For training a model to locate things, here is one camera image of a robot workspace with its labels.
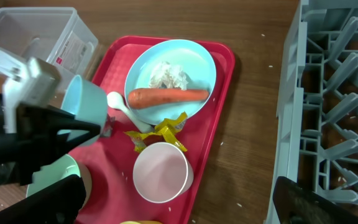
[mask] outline wooden table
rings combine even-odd
[[[266,217],[282,49],[297,4],[294,0],[5,2],[75,7],[104,47],[124,35],[150,35],[218,41],[234,51],[236,69],[189,223],[262,223]],[[0,187],[0,210],[24,195],[25,187]]]

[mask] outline light blue plate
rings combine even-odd
[[[160,62],[182,65],[188,75],[187,89],[208,90],[206,101],[168,103],[141,110],[130,110],[138,119],[159,124],[164,118],[177,119],[182,112],[188,117],[196,114],[209,100],[216,82],[216,68],[211,54],[200,44],[190,40],[168,40],[146,50],[132,65],[125,82],[125,99],[137,88],[148,88],[153,68]]]

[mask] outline red tray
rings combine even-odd
[[[115,41],[104,56],[92,82],[106,93],[124,94],[125,79],[135,60],[151,46],[168,39],[126,36]],[[136,191],[132,170],[139,153],[124,131],[137,128],[118,110],[111,138],[99,139],[92,146],[70,152],[84,163],[92,176],[92,192],[77,216],[78,223],[120,223],[155,220],[164,224],[187,223],[211,149],[215,130],[234,69],[233,52],[223,44],[196,41],[208,50],[216,65],[216,85],[205,106],[188,119],[177,138],[188,149],[185,156],[194,170],[190,189],[171,202],[156,204],[144,200]]]

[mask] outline carrot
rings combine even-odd
[[[144,109],[165,103],[206,100],[208,96],[206,90],[138,88],[128,94],[128,105],[134,109]]]

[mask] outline green bowl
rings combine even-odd
[[[29,197],[72,174],[83,178],[86,190],[84,206],[89,199],[92,189],[91,174],[85,165],[75,161],[68,154],[65,154],[50,165],[41,167],[40,171],[34,172],[32,175],[33,183],[28,185],[25,196]]]

